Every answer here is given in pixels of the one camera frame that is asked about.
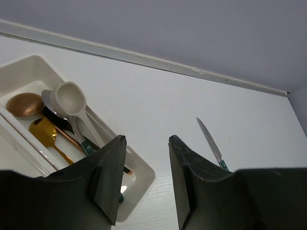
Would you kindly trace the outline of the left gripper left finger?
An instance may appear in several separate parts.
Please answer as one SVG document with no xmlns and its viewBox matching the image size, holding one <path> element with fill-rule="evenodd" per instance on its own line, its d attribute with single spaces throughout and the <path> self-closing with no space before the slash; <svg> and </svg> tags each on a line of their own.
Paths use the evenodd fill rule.
<svg viewBox="0 0 307 230">
<path fill-rule="evenodd" d="M 118 135 L 94 154 L 47 177 L 0 172 L 3 230 L 109 230 L 116 224 L 126 158 Z"/>
</svg>

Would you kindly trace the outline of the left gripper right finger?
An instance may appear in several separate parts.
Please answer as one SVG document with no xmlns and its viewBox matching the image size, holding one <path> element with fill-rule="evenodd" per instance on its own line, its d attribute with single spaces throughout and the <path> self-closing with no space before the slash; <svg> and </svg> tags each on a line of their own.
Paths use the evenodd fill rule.
<svg viewBox="0 0 307 230">
<path fill-rule="evenodd" d="M 169 138 L 181 230 L 304 230 L 306 168 L 224 170 Z"/>
</svg>

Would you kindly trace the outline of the gold spoon teal handle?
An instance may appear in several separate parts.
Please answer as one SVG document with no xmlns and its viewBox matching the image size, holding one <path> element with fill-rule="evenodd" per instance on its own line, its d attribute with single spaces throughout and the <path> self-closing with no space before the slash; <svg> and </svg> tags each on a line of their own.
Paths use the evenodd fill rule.
<svg viewBox="0 0 307 230">
<path fill-rule="evenodd" d="M 43 146 L 46 148 L 53 148 L 69 165 L 74 164 L 74 162 L 56 146 L 57 131 L 55 126 L 49 120 L 46 118 L 37 119 L 31 123 L 28 130 L 41 142 L 41 144 L 43 144 Z"/>
</svg>

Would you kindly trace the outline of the beige plastic spoon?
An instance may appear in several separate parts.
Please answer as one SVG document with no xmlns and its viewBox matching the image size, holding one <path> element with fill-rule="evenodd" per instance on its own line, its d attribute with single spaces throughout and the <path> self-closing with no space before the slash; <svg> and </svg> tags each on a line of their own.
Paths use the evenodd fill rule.
<svg viewBox="0 0 307 230">
<path fill-rule="evenodd" d="M 100 148 L 103 147 L 103 140 L 87 116 L 86 97 L 76 83 L 67 81 L 58 85 L 51 92 L 50 100 L 54 110 L 58 114 L 64 117 L 79 118 L 89 130 L 97 145 Z"/>
</svg>

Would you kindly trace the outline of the copper spoon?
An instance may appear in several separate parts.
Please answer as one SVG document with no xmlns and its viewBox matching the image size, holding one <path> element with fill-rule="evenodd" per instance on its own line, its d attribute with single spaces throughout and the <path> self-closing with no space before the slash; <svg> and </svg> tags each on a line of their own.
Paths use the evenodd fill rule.
<svg viewBox="0 0 307 230">
<path fill-rule="evenodd" d="M 55 126 L 55 129 L 59 131 L 67 141 L 83 152 L 81 145 L 75 139 L 66 134 L 60 127 L 56 126 L 56 123 L 52 122 L 43 115 L 43 106 L 44 103 L 41 96 L 32 92 L 17 94 L 10 98 L 6 103 L 6 109 L 16 117 L 30 117 L 33 115 L 38 115 L 42 118 L 46 118 Z"/>
</svg>

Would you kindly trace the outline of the steel spoon teal handle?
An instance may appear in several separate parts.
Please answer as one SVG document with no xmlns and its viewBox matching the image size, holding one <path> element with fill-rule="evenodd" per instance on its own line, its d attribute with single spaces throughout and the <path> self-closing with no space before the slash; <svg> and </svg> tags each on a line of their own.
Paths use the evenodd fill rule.
<svg viewBox="0 0 307 230">
<path fill-rule="evenodd" d="M 86 155 L 90 155 L 99 150 L 99 147 L 96 144 L 82 134 L 78 126 L 77 118 L 70 119 L 62 117 L 53 109 L 50 101 L 50 95 L 51 90 L 43 90 L 41 92 L 41 98 L 44 103 L 44 107 L 42 109 L 43 114 L 61 130 L 66 130 L 74 134 L 77 139 L 77 141 L 75 141 L 77 146 L 80 147 L 81 151 L 83 151 Z"/>
</svg>

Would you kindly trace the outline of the black spoon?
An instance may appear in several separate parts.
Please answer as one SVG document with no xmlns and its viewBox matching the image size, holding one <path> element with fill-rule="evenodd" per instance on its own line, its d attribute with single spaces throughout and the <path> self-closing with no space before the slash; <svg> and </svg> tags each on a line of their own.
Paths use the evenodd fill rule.
<svg viewBox="0 0 307 230">
<path fill-rule="evenodd" d="M 59 116 L 55 115 L 52 111 L 50 111 L 45 105 L 42 109 L 42 113 L 43 115 L 45 115 L 54 125 L 56 125 L 57 127 L 59 127 L 62 130 L 67 130 L 71 133 L 73 132 L 73 129 L 70 125 L 70 123 L 63 119 L 60 118 Z"/>
</svg>

